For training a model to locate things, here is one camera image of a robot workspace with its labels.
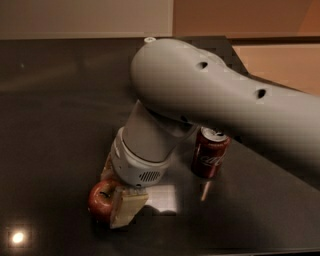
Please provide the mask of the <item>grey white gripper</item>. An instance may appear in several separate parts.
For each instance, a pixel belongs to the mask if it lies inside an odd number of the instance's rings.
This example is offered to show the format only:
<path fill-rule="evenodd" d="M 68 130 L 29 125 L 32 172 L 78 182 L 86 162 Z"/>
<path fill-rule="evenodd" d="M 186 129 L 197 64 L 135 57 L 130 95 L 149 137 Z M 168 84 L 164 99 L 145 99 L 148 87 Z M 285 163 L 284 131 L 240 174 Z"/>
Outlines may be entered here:
<path fill-rule="evenodd" d="M 100 174 L 100 180 L 113 179 L 115 172 L 124 183 L 133 187 L 149 187 L 157 184 L 169 167 L 169 159 L 156 163 L 136 156 L 126 146 L 123 132 L 123 127 L 117 132 Z M 144 207 L 148 198 L 145 188 L 117 186 L 113 194 L 110 228 L 127 226 Z"/>

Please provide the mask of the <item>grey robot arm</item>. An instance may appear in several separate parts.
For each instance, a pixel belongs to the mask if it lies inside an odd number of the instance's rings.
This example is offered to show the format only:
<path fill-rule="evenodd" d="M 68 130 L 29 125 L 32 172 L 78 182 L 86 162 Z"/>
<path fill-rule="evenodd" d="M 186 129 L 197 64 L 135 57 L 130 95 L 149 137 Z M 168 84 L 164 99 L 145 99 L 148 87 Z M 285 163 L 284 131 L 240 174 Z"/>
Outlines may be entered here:
<path fill-rule="evenodd" d="M 243 76 L 217 55 L 175 39 L 146 39 L 135 54 L 137 102 L 111 146 L 115 192 L 110 225 L 128 225 L 170 154 L 196 126 L 238 136 L 245 146 L 307 183 L 320 182 L 320 98 Z"/>

